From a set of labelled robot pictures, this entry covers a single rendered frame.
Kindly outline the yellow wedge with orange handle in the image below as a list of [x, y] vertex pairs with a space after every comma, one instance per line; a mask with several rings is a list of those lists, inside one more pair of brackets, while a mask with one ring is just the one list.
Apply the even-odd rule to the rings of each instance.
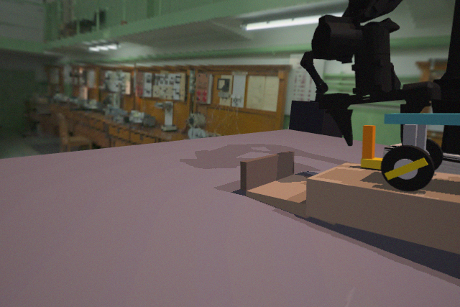
[[363, 126], [362, 169], [381, 171], [382, 158], [374, 157], [375, 126]]

